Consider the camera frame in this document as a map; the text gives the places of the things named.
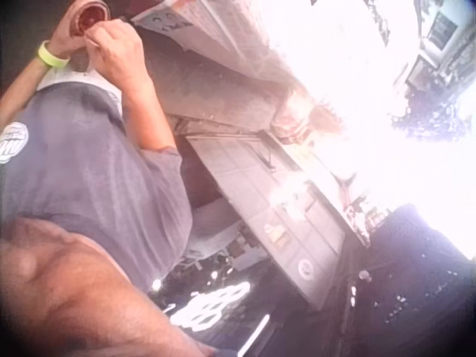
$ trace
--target wristband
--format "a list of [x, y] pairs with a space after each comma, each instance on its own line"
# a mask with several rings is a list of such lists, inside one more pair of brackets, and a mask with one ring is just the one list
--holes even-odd
[[38, 57], [47, 65], [50, 67], [55, 67], [55, 68], [64, 68], [66, 65], [69, 63], [69, 58], [68, 59], [61, 59], [58, 58], [52, 54], [46, 49], [46, 44], [49, 41], [43, 41], [42, 45], [39, 46], [38, 49]]

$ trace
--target person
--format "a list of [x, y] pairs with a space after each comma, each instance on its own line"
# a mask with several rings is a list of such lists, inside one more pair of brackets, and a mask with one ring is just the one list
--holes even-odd
[[[0, 102], [3, 316], [38, 355], [219, 356], [144, 294], [190, 233], [181, 157], [135, 29], [116, 19], [70, 36], [88, 1], [72, 4]], [[107, 82], [51, 69], [84, 46]]]

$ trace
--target t-shirt sleeve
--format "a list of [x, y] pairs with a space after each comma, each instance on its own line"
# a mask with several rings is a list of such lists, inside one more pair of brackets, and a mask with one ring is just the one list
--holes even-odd
[[152, 180], [167, 202], [167, 216], [164, 224], [172, 231], [178, 230], [183, 242], [188, 241], [192, 229], [190, 202], [181, 177], [181, 156], [177, 149], [167, 147], [160, 151], [141, 150], [142, 156], [152, 173]]

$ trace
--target bare skin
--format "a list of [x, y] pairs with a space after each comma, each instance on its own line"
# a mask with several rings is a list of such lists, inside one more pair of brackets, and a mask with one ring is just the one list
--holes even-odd
[[[87, 1], [72, 4], [48, 50], [67, 57], [87, 45], [92, 65], [123, 92], [139, 146], [149, 150], [175, 147], [135, 30], [114, 20], [96, 24], [85, 38], [69, 36], [72, 14]], [[0, 130], [25, 107], [47, 71], [47, 65], [34, 59], [8, 89], [0, 102]], [[2, 313], [36, 351], [53, 355], [77, 346], [141, 345], [153, 356], [214, 354], [214, 349], [173, 327], [88, 237], [25, 218], [18, 218], [1, 236]]]

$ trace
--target concrete surface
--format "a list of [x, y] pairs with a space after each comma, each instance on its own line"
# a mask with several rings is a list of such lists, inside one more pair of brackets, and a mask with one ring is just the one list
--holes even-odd
[[[0, 15], [1, 92], [11, 84], [48, 39], [69, 5], [65, 0], [5, 0]], [[128, 0], [109, 0], [113, 15]], [[165, 112], [211, 120], [251, 131], [268, 129], [285, 95], [278, 84], [251, 80], [157, 33], [139, 30], [147, 67]]]

